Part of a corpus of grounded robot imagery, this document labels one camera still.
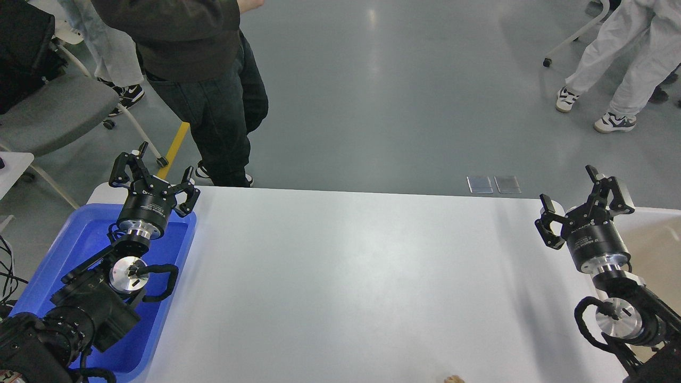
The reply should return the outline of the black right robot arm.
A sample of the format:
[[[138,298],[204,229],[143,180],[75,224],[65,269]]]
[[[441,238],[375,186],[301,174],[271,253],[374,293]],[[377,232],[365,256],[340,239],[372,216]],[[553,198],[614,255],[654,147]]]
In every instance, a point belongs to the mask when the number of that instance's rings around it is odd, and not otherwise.
[[[577,303],[577,329],[589,344],[615,355],[625,382],[679,382],[679,314],[633,274],[632,255],[614,223],[635,212],[627,186],[585,168],[593,183],[586,202],[558,214],[552,199],[540,194],[542,211],[534,222],[543,243],[567,246],[576,270],[605,294]]]

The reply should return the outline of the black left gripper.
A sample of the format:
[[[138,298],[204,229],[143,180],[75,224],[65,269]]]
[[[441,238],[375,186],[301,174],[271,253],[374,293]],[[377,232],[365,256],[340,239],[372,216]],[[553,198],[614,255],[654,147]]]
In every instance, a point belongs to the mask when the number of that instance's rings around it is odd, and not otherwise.
[[[144,141],[133,153],[121,153],[109,177],[111,187],[127,189],[127,198],[117,218],[117,228],[127,234],[139,235],[155,240],[163,237],[172,211],[184,218],[192,213],[201,194],[192,181],[195,168],[186,168],[179,184],[153,181],[152,175],[143,162],[143,155],[149,143]],[[178,203],[178,194],[185,194],[185,200]]]

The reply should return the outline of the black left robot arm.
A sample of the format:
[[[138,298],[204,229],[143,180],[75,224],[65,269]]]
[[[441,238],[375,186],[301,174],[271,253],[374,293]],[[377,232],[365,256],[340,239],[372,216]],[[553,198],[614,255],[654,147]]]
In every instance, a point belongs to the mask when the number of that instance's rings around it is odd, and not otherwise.
[[[188,167],[172,185],[153,176],[143,162],[147,148],[121,153],[109,185],[127,190],[110,244],[61,277],[44,316],[20,312],[2,321],[2,382],[115,382],[109,369],[90,368],[93,348],[105,352],[141,320],[139,303],[170,297],[180,274],[173,263],[148,264],[143,256],[163,237],[173,214],[192,213],[200,196]]]

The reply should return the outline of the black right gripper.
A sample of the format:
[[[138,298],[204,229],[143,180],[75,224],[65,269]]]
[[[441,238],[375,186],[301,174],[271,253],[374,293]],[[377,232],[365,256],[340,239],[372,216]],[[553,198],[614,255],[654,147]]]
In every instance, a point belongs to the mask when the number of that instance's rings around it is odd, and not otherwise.
[[[542,241],[551,249],[566,243],[572,261],[579,272],[596,274],[599,268],[622,269],[632,255],[614,225],[614,217],[630,215],[635,205],[627,185],[617,177],[607,177],[592,165],[586,171],[593,182],[587,207],[574,207],[566,215],[559,215],[547,194],[540,194],[542,211],[535,220]],[[552,230],[552,223],[563,225],[563,237]]]

